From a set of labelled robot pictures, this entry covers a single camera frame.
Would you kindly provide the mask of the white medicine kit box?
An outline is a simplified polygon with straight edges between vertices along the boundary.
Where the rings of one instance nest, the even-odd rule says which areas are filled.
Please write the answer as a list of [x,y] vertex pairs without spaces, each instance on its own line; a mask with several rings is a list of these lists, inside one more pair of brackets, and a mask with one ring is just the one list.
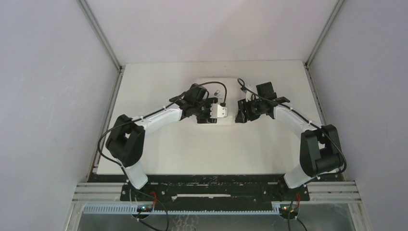
[[231,126],[235,124],[235,117],[238,112],[238,100],[243,98],[237,78],[220,77],[220,78],[198,78],[197,84],[203,84],[207,89],[204,99],[218,99],[218,104],[225,103],[228,108],[228,116],[218,118],[216,124],[199,124],[206,126]]

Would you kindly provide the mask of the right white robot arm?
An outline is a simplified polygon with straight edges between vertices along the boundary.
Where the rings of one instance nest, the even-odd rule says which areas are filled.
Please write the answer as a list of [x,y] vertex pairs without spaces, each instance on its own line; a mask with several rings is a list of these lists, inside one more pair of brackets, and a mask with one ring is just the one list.
[[236,123],[246,123],[269,116],[285,125],[300,140],[299,164],[280,177],[278,194],[283,200],[291,200],[297,188],[321,175],[336,175],[347,168],[337,128],[315,123],[298,112],[286,97],[278,97],[272,83],[256,86],[255,90],[237,80],[245,99],[238,101]]

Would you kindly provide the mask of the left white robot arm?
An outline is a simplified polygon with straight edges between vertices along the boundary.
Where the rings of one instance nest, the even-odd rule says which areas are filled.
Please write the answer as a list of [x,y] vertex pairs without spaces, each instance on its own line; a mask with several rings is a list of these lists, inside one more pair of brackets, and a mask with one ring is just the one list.
[[105,147],[112,156],[108,160],[121,168],[132,186],[134,197],[143,201],[151,193],[146,184],[148,177],[140,162],[145,139],[162,127],[190,116],[196,116],[199,122],[215,122],[216,119],[210,116],[213,104],[225,106],[226,100],[211,97],[204,84],[194,83],[187,91],[169,99],[168,105],[147,115],[120,115],[114,126],[102,135],[106,137]]

